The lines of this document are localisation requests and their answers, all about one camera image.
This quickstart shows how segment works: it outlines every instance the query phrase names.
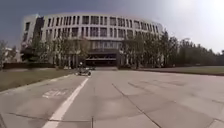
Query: pavement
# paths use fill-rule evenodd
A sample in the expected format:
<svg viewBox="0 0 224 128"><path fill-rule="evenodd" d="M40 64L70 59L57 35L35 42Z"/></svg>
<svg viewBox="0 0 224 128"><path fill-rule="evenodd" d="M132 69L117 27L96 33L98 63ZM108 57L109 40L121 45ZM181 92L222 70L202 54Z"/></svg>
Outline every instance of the pavement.
<svg viewBox="0 0 224 128"><path fill-rule="evenodd" d="M33 68L32 70L50 70L53 68ZM4 72L24 72L29 71L30 69L21 69L21 68L15 68L15 69L4 69Z"/></svg>
<svg viewBox="0 0 224 128"><path fill-rule="evenodd" d="M224 128L224 77L96 70L4 91L0 113L7 128Z"/></svg>

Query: lane line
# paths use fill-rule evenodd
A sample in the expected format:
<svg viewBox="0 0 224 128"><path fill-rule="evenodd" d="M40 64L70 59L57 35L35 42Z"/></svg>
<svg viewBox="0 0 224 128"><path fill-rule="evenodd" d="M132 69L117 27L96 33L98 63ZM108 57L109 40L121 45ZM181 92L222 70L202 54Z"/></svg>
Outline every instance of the lane line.
<svg viewBox="0 0 224 128"><path fill-rule="evenodd" d="M50 120L62 120L64 114L69 109L81 89L85 86L89 78L86 78L81 85L79 85L76 90L61 104L61 106L55 111L51 116ZM57 128L60 122L48 121L42 128Z"/></svg>

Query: car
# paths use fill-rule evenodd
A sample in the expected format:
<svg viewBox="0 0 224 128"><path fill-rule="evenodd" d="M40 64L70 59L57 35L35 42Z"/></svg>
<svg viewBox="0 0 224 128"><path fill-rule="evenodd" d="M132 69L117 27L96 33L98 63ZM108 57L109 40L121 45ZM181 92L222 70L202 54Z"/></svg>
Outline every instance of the car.
<svg viewBox="0 0 224 128"><path fill-rule="evenodd" d="M90 71L90 68L86 67L86 68L78 68L78 71L76 73L76 75L88 75L90 76L91 75L91 71Z"/></svg>

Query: building facade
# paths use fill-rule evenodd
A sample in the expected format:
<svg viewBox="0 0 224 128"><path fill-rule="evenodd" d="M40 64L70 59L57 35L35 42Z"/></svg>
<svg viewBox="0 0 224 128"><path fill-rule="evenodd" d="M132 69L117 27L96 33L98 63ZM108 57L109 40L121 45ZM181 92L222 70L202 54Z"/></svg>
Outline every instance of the building facade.
<svg viewBox="0 0 224 128"><path fill-rule="evenodd" d="M84 37L91 44L88 64L111 66L120 63L118 54L125 37L145 33L159 36L163 31L161 24L150 20L98 13L31 15L24 18L22 28L22 45L36 34L42 42L57 40L62 33L71 40Z"/></svg>

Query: white building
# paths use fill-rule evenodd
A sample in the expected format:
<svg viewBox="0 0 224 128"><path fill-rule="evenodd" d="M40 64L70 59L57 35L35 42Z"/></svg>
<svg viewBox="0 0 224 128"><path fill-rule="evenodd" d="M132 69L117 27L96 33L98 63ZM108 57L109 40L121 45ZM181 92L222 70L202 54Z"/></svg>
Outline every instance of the white building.
<svg viewBox="0 0 224 128"><path fill-rule="evenodd" d="M106 56L117 53L121 48L121 41L126 36L135 36L136 34L148 32L160 35L162 31L161 24L150 20L110 14L61 13L46 16L31 15L25 17L23 21L22 44L28 43L34 34L40 35L41 40L45 42L46 38L54 41L60 38L62 33L67 33L69 39L85 37L89 40L92 51L90 54Z"/></svg>

